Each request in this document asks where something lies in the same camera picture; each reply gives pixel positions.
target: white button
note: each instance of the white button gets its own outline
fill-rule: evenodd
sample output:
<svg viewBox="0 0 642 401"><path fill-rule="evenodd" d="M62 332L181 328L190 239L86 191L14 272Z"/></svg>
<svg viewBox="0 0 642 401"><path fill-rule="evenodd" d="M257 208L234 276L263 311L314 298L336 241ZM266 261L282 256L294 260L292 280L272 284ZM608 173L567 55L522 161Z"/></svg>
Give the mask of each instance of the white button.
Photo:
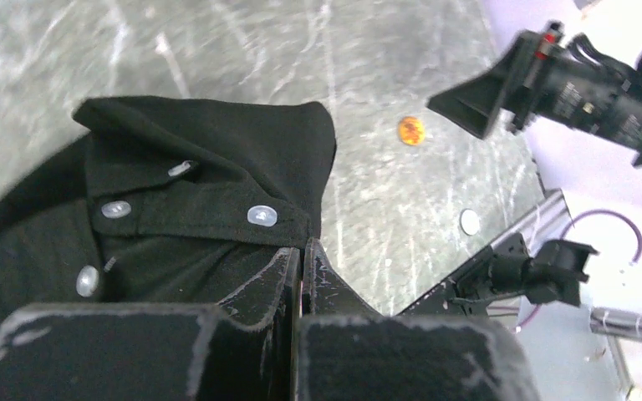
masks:
<svg viewBox="0 0 642 401"><path fill-rule="evenodd" d="M269 206L253 206L247 211L247 221L258 226L271 227L277 224L277 211Z"/></svg>
<svg viewBox="0 0 642 401"><path fill-rule="evenodd" d="M478 214L471 209L463 210L459 219L461 229L468 236L474 236L481 228L481 219L479 219Z"/></svg>
<svg viewBox="0 0 642 401"><path fill-rule="evenodd" d="M99 284L99 272L92 266L85 266L79 271L75 289L81 297L92 297Z"/></svg>
<svg viewBox="0 0 642 401"><path fill-rule="evenodd" d="M178 175L185 173L190 169L191 169L191 162L186 160L183 163L177 165L176 167L173 167L172 169L168 170L168 175L170 177L176 177Z"/></svg>
<svg viewBox="0 0 642 401"><path fill-rule="evenodd" d="M108 219L119 219L131 213L129 202L118 200L102 206L102 214Z"/></svg>

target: orange round object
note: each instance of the orange round object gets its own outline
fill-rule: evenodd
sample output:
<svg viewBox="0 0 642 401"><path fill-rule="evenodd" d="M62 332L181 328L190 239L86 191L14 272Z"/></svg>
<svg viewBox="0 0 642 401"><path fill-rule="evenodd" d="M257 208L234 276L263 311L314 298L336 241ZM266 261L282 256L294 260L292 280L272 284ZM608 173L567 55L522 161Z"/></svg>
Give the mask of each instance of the orange round object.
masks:
<svg viewBox="0 0 642 401"><path fill-rule="evenodd" d="M404 117L397 126L397 132L408 145L419 145L425 140L425 126L415 117Z"/></svg>

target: black garment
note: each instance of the black garment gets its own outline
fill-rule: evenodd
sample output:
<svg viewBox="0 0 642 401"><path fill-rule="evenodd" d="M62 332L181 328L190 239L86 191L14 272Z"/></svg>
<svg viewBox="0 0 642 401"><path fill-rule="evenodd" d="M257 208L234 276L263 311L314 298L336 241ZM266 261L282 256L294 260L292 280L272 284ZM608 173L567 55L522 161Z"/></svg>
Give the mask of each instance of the black garment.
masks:
<svg viewBox="0 0 642 401"><path fill-rule="evenodd" d="M320 235L335 138L319 103L90 99L74 120L89 134L0 202L0 322L31 302L218 302ZM105 216L115 201L130 213ZM249 222L254 206L276 224Z"/></svg>

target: gray marble surface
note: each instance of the gray marble surface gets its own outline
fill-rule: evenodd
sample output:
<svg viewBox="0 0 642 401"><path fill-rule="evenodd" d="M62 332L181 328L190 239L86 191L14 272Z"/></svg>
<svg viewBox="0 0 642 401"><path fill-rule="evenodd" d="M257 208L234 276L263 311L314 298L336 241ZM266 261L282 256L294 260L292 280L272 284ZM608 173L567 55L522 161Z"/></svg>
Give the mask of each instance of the gray marble surface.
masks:
<svg viewBox="0 0 642 401"><path fill-rule="evenodd" d="M398 312L542 196L522 138L479 142L424 109L493 57L479 0L0 0L0 196L84 133L69 115L87 96L321 100L339 137L324 244ZM424 144L398 140L406 115Z"/></svg>

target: black fabric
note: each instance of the black fabric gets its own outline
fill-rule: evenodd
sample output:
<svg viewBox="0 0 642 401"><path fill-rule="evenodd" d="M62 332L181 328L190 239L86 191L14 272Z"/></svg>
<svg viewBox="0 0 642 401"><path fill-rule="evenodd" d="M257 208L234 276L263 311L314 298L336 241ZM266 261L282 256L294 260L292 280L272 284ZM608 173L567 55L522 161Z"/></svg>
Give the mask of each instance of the black fabric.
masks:
<svg viewBox="0 0 642 401"><path fill-rule="evenodd" d="M31 302L218 302L320 235L335 138L319 103L102 98L74 119L90 132L0 202L0 322ZM132 212L104 217L111 201ZM276 225L247 221L259 205ZM104 284L82 298L88 265Z"/></svg>

